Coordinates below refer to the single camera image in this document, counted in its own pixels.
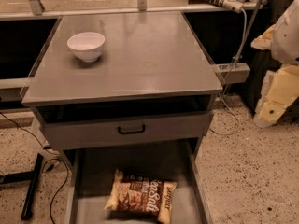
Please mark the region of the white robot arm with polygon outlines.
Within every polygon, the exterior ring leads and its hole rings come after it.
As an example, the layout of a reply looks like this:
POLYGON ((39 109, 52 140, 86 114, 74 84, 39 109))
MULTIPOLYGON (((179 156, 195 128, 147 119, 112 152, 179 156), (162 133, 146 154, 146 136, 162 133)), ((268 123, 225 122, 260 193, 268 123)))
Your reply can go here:
POLYGON ((275 25, 251 42, 255 49, 270 50, 281 67, 270 76, 266 93, 256 107, 255 124, 260 128, 277 123, 299 97, 299 0, 293 0, 275 25))

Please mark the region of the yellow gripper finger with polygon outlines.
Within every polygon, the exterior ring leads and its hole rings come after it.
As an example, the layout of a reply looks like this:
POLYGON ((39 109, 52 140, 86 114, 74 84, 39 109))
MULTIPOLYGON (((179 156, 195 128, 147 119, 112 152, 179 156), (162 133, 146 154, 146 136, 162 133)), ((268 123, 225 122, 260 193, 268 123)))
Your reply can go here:
POLYGON ((270 50, 272 47, 274 29, 275 29, 275 24, 270 26, 261 35, 254 38, 250 45, 255 49, 270 50))
POLYGON ((268 71, 263 79, 261 98, 253 118, 254 123, 260 128, 276 124, 298 97, 298 65, 283 64, 276 72, 268 71))

